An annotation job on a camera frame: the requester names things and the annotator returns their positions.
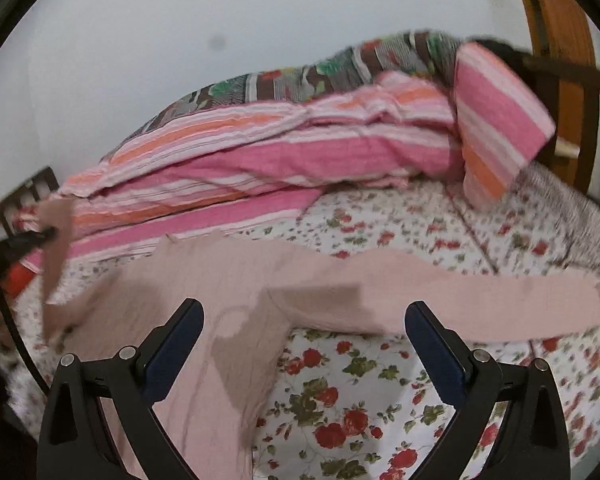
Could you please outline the pink knit sweater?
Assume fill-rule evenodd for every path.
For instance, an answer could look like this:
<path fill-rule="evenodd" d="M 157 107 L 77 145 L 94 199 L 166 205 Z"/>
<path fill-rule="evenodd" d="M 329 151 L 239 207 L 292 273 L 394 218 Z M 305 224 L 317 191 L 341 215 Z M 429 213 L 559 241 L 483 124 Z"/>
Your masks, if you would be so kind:
<path fill-rule="evenodd" d="M 204 329 L 156 414 L 201 479 L 253 479 L 247 442 L 258 423 L 254 412 L 276 354 L 301 323 L 405 337 L 404 310 L 422 300 L 475 347 L 480 339 L 530 340 L 600 325 L 600 295 L 585 276 L 463 282 L 419 264 L 404 270 L 390 256 L 373 259 L 366 271 L 343 271 L 297 245 L 259 248 L 212 235 L 165 238 L 150 257 L 100 280 L 82 296 L 87 319 L 67 347 L 84 360 L 108 358 L 141 342 L 187 297 L 204 306 Z"/>

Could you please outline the floral bed sheet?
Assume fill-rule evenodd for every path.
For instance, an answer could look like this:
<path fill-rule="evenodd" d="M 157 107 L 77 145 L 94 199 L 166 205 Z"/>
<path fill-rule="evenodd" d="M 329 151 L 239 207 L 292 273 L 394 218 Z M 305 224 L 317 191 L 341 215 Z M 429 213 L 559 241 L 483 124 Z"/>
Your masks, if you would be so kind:
<path fill-rule="evenodd" d="M 600 207 L 532 166 L 492 210 L 472 209 L 452 186 L 343 188 L 305 211 L 265 214 L 220 233 L 259 248 L 300 246 L 339 270 L 398 257 L 404 270 L 548 282 L 592 278 L 600 295 Z M 570 464 L 582 479 L 600 460 L 600 325 L 579 333 L 478 341 L 513 364 L 550 363 L 565 411 Z M 299 324 L 275 358 L 248 437 L 253 479 L 406 479 L 452 411 L 403 336 L 338 334 Z"/>

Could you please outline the red orange pillow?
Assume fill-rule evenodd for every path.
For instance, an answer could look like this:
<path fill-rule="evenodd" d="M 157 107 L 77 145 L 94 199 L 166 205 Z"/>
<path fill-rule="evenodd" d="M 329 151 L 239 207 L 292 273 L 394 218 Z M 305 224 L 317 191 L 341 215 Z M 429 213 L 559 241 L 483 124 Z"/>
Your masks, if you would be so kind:
<path fill-rule="evenodd" d="M 35 278 L 35 273 L 21 263 L 14 263 L 1 279 L 3 292 L 10 298 L 17 298 Z"/>

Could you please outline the dark wooden footboard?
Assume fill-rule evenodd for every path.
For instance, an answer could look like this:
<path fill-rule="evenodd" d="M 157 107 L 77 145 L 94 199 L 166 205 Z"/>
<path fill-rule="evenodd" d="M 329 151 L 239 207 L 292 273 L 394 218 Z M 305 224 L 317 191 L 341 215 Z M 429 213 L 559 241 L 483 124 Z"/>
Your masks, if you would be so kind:
<path fill-rule="evenodd" d="M 564 130 L 577 130 L 580 134 L 574 174 L 568 183 L 583 194 L 588 192 L 600 126 L 600 70 L 593 65 L 534 55 L 492 38 L 482 37 L 476 41 L 508 65 L 554 119 L 554 136 L 535 157 L 539 164 L 556 169 L 562 158 L 556 148 Z"/>

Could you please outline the dark wooden headboard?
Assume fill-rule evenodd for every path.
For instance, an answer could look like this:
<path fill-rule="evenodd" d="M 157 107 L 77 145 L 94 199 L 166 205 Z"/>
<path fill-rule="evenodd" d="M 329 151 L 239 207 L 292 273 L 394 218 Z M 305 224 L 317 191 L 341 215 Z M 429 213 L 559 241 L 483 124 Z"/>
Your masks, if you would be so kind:
<path fill-rule="evenodd" d="M 58 188 L 56 174 L 50 166 L 24 180 L 0 200 L 0 234 L 11 237 L 19 233 L 21 222 L 16 219 L 18 214 L 50 197 Z"/>

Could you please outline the floral patchwork blanket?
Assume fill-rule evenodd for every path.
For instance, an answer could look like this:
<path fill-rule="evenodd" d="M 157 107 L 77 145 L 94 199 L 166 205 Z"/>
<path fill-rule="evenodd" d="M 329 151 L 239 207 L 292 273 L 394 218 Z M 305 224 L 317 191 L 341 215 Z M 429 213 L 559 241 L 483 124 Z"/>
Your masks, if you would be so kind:
<path fill-rule="evenodd" d="M 123 142 L 203 110 L 258 101 L 304 103 L 326 94 L 349 92 L 371 84 L 387 70 L 431 78 L 450 88 L 462 43 L 446 32 L 408 30 L 347 47 L 313 64 L 228 78 L 182 96 Z"/>

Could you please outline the pink striped quilt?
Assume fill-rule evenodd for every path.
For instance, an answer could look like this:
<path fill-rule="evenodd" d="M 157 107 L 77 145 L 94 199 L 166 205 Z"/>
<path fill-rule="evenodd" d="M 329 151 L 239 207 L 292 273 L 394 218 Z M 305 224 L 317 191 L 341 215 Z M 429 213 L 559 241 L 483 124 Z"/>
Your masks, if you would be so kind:
<path fill-rule="evenodd" d="M 329 188 L 457 181 L 486 209 L 554 136 L 535 93 L 475 41 L 457 50 L 453 84 L 396 70 L 304 103 L 203 110 L 124 143 L 70 177 L 70 254 L 148 252 L 166 233 L 195 236 L 265 214 L 304 211 Z"/>

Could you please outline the brown wooden door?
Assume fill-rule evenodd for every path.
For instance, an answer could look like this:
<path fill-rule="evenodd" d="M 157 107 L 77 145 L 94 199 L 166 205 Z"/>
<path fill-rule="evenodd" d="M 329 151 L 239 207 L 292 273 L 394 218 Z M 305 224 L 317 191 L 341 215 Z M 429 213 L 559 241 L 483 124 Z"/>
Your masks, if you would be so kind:
<path fill-rule="evenodd" d="M 588 19 L 576 0 L 522 0 L 522 4 L 535 55 L 595 64 Z"/>

